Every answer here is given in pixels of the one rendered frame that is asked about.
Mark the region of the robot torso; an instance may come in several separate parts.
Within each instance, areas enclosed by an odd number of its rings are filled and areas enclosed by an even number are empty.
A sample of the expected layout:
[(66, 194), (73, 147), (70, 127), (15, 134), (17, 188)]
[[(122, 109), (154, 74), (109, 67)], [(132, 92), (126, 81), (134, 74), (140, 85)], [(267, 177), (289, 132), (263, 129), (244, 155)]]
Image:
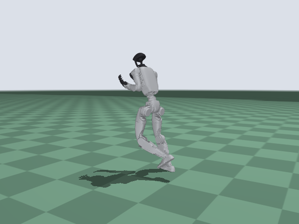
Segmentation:
[(150, 67), (138, 67), (140, 70), (140, 81), (142, 85), (142, 92), (148, 98), (145, 105), (151, 106), (151, 113), (160, 111), (160, 103), (156, 100), (154, 94), (158, 92), (158, 83), (155, 73)]

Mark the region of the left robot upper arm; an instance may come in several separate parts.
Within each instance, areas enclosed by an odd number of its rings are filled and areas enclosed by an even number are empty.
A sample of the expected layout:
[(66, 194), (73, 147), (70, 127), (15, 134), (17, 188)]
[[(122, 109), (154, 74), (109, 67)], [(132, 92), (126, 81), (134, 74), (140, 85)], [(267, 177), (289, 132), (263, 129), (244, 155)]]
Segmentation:
[(134, 80), (135, 84), (138, 86), (138, 88), (136, 90), (138, 92), (140, 92), (142, 90), (142, 85), (141, 85), (139, 74), (140, 74), (139, 68), (135, 68), (134, 70), (131, 71), (131, 75), (133, 76), (133, 80)]

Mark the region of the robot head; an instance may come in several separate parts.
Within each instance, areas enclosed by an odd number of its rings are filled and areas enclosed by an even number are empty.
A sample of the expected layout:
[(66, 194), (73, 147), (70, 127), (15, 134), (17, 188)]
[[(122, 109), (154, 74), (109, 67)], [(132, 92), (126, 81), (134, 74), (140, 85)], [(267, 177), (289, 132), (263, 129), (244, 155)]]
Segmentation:
[[(134, 56), (133, 60), (137, 67), (146, 67), (146, 65), (142, 63), (145, 58), (146, 56), (143, 53), (138, 53)], [(138, 65), (137, 62), (140, 62), (141, 64)]]

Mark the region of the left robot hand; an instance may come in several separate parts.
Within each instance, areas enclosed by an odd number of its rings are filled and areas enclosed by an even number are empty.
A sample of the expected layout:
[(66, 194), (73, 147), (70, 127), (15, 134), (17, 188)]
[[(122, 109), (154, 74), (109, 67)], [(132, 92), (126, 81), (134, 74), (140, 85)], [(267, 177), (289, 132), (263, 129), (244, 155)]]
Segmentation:
[[(122, 86), (124, 87), (124, 85), (127, 85), (128, 83), (122, 80), (121, 75), (118, 76), (120, 83), (122, 84)], [(124, 85), (123, 85), (124, 84)]]

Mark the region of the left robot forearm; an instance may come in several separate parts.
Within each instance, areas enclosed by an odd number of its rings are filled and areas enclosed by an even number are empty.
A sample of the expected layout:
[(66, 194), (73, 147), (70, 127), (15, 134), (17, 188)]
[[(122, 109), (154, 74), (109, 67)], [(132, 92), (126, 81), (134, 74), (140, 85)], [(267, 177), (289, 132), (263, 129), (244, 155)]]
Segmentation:
[[(128, 82), (127, 82), (128, 83)], [(124, 84), (123, 84), (124, 85)], [(128, 90), (131, 90), (131, 91), (136, 91), (138, 86), (136, 84), (127, 84), (127, 85), (124, 85), (124, 87)]]

